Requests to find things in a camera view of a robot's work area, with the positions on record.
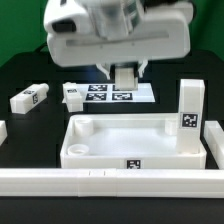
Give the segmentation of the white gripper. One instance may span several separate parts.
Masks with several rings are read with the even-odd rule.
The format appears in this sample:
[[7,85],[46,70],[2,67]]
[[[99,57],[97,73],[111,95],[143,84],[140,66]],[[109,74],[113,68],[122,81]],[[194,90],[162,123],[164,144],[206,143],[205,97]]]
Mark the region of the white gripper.
[[181,58],[190,51],[192,3],[144,8],[141,0],[48,0],[47,44],[62,66],[94,65],[110,79],[110,64]]

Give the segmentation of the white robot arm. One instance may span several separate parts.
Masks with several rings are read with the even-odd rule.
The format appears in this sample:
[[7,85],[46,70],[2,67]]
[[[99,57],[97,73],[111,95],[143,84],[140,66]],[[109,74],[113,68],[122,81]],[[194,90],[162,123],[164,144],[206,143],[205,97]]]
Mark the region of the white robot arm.
[[115,64],[182,58],[191,48],[187,0],[145,9],[143,0],[48,0],[47,45],[61,67],[95,65],[105,75]]

